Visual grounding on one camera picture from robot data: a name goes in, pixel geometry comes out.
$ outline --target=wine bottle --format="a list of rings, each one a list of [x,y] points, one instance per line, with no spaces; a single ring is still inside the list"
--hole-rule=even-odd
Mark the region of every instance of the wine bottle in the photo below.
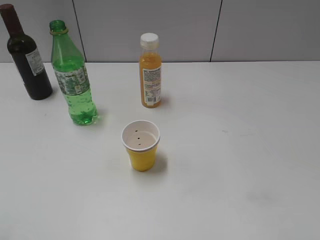
[[[0,5],[0,13],[10,35],[7,49],[30,98],[42,100],[49,97],[52,87],[35,41],[24,33],[13,5]]]

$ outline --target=wine bottle neck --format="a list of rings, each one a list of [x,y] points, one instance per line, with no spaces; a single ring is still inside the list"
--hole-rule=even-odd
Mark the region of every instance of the wine bottle neck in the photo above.
[[[14,6],[11,4],[0,5],[0,13],[10,37],[24,34]]]

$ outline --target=bottle cap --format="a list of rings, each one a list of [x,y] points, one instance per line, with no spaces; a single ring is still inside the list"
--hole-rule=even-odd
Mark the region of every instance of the bottle cap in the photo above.
[[[155,33],[144,33],[140,38],[140,45],[146,50],[155,50],[159,47],[159,37]]]

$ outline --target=orange juice bottle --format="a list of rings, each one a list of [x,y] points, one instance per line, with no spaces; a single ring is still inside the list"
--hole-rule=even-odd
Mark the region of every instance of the orange juice bottle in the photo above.
[[[161,103],[161,57],[157,52],[159,37],[154,33],[142,34],[140,45],[141,102],[146,108],[152,109]]]

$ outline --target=yellow paper cup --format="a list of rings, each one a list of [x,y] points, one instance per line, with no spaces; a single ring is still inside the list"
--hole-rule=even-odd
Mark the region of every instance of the yellow paper cup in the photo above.
[[[138,120],[129,123],[122,130],[121,139],[135,170],[143,172],[153,167],[160,140],[159,128],[153,122]]]

